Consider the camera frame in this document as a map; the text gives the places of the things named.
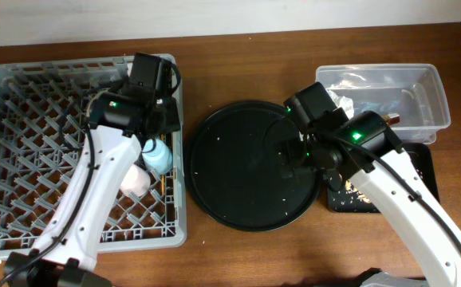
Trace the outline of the wooden chopstick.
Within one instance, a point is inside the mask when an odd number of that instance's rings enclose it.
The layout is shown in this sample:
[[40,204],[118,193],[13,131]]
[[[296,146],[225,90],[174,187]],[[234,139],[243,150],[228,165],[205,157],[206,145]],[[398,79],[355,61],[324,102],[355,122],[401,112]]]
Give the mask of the wooden chopstick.
[[[164,143],[164,141],[166,140],[166,135],[161,134],[160,138],[161,138],[162,142]],[[160,186],[161,187],[161,195],[163,197],[166,194],[166,175],[161,175],[160,180],[161,180],[161,186]]]

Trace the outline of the blue cup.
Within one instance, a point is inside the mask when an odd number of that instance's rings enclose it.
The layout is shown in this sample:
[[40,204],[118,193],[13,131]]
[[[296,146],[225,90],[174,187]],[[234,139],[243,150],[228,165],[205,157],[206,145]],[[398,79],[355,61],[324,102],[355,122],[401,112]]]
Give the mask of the blue cup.
[[158,175],[166,175],[173,168],[171,149],[160,139],[145,142],[142,158],[147,169]]

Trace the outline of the food scraps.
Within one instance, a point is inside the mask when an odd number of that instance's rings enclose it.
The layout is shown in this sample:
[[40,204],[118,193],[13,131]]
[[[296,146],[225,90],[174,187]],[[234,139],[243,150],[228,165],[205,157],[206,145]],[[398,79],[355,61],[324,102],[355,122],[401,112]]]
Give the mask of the food scraps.
[[329,208],[335,212],[376,212],[371,200],[349,180],[345,182],[337,171],[329,171],[326,178]]

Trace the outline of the white napkin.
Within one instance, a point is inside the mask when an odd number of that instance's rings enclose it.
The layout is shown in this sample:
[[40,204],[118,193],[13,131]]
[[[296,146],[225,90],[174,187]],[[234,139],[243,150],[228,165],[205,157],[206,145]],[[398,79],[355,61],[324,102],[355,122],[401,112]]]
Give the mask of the white napkin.
[[342,108],[345,112],[345,115],[352,119],[354,117],[354,103],[353,100],[345,97],[345,96],[338,96],[334,91],[327,90],[330,98],[332,99],[333,103],[338,107]]

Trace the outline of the pink cup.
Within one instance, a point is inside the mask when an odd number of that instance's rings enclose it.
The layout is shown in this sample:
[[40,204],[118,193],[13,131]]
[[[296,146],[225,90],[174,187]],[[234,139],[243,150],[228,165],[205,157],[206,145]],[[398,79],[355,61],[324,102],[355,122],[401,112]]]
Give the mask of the pink cup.
[[150,185],[150,175],[143,168],[132,165],[120,185],[120,191],[126,196],[134,194],[140,197],[148,191]]

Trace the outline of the gold snack wrapper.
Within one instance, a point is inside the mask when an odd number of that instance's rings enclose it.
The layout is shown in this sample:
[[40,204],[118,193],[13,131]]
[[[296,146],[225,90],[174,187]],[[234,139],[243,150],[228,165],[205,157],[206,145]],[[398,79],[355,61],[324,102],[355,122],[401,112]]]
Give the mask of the gold snack wrapper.
[[400,122],[400,115],[398,113],[390,113],[382,116],[382,118],[388,125],[398,124]]

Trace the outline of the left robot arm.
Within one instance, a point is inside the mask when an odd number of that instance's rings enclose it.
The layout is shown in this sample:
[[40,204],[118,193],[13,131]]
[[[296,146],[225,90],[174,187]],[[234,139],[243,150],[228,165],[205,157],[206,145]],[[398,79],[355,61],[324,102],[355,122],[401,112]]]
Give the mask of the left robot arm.
[[110,286],[93,272],[116,195],[148,140],[180,131],[173,56],[136,53],[131,72],[87,107],[84,146],[57,210],[28,254],[10,253],[0,286]]

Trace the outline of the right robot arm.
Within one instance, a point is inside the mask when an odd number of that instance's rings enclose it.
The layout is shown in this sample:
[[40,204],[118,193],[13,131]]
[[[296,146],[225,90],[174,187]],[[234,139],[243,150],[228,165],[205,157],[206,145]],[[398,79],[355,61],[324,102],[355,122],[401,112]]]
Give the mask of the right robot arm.
[[303,136],[299,165],[350,182],[407,246],[430,286],[461,286],[461,230],[425,186],[402,140],[372,111],[348,118],[315,82],[285,100]]

